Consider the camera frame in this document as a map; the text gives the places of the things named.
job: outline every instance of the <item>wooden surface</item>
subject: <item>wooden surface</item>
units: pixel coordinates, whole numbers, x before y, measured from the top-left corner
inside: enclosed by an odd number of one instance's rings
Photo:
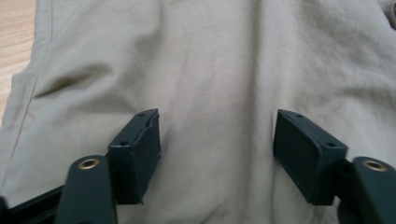
[[[0,0],[0,116],[11,91],[12,75],[30,62],[35,0]]]

